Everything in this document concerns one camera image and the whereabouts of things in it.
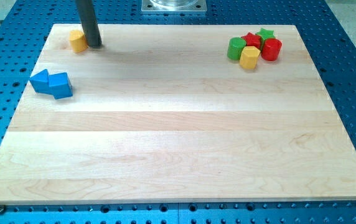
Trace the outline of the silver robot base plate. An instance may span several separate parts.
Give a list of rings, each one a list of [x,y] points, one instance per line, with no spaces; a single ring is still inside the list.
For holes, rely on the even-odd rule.
[[[205,12],[206,0],[141,0],[143,12]]]

